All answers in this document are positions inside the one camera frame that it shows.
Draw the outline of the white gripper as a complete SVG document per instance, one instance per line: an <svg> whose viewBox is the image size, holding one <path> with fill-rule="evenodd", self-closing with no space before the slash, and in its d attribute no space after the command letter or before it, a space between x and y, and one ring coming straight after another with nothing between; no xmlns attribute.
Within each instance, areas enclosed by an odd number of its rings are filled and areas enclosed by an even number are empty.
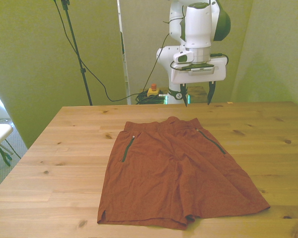
<svg viewBox="0 0 298 238"><path fill-rule="evenodd" d="M192 67L193 64L175 64L171 68L170 79L173 84L180 84L180 93L187 106L187 86L185 83L209 82L209 92L207 95L207 104L212 101L216 82L226 78L226 57L212 58L207 64L213 65L198 68L190 68L188 70L180 70L182 67Z"/></svg>

